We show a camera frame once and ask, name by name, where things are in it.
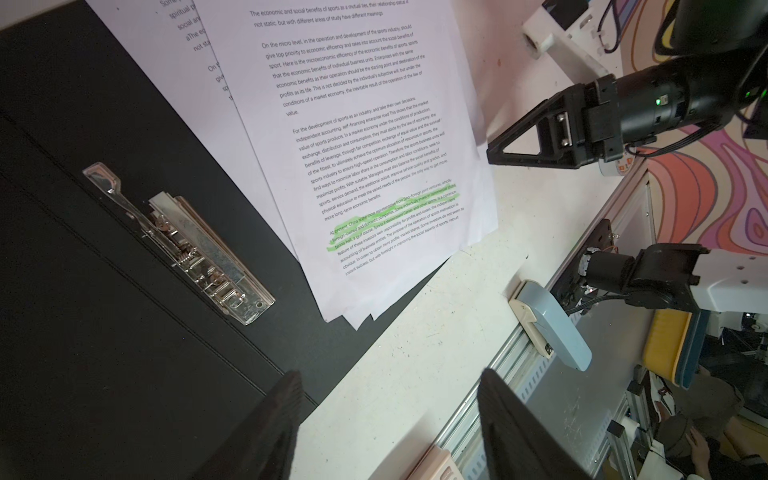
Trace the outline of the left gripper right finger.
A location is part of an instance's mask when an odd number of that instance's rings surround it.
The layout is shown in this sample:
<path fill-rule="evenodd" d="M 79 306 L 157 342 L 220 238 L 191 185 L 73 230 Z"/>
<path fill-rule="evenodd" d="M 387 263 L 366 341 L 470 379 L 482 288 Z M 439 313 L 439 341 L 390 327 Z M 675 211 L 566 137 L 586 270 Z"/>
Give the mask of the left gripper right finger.
<path fill-rule="evenodd" d="M 589 477 L 495 370 L 483 370 L 477 401 L 491 479 Z"/>

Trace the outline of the stack of printed papers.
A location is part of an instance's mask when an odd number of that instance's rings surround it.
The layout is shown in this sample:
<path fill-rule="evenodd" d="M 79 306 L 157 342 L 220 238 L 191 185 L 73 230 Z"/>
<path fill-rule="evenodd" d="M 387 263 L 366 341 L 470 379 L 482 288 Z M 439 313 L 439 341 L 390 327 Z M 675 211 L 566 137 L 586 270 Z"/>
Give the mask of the stack of printed papers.
<path fill-rule="evenodd" d="M 95 1 L 267 215 L 326 321 L 359 327 L 497 225 L 447 1 Z"/>

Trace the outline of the blue file folder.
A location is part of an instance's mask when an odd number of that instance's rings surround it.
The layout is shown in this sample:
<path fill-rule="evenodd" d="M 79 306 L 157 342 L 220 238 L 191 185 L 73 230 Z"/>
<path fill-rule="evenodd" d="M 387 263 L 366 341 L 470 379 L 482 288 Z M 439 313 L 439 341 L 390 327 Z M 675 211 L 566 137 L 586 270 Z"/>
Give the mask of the blue file folder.
<path fill-rule="evenodd" d="M 174 59 L 179 105 L 84 1 L 1 32 L 1 475 L 241 478 L 254 419 L 292 372 L 306 420 L 414 298 L 325 322 L 204 34 Z M 274 296 L 225 314 L 85 176 L 105 164 L 142 213 L 185 198 Z"/>

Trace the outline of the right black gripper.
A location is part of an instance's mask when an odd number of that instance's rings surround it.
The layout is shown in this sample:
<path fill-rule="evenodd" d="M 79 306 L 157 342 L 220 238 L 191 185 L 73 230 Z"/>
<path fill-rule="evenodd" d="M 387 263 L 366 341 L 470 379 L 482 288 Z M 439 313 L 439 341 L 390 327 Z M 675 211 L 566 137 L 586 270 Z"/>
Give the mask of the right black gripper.
<path fill-rule="evenodd" d="M 607 75 L 543 100 L 491 140 L 497 166 L 580 168 L 617 161 L 625 147 L 645 145 L 682 124 L 687 85 L 669 73 Z"/>

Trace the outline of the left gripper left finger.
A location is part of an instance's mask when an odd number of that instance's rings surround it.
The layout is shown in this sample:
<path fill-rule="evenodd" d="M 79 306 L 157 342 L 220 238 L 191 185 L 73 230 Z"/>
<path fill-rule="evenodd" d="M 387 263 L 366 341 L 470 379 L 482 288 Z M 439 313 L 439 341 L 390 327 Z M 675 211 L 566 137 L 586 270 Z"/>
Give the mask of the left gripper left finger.
<path fill-rule="evenodd" d="M 287 372 L 203 465 L 194 479 L 287 479 L 295 454 L 302 378 Z"/>

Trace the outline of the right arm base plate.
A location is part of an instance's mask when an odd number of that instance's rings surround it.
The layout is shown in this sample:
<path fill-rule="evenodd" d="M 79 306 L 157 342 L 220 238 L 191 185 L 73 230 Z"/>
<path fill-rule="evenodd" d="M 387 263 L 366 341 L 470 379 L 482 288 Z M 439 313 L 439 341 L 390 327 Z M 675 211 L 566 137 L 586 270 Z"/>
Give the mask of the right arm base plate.
<path fill-rule="evenodd" d="M 602 301 L 623 299 L 617 293 L 601 294 L 600 289 L 586 279 L 588 264 L 594 253 L 618 253 L 614 240 L 615 235 L 610 221 L 606 218 L 599 220 L 555 278 L 554 284 L 550 287 L 550 293 L 567 315 L 586 313 Z"/>

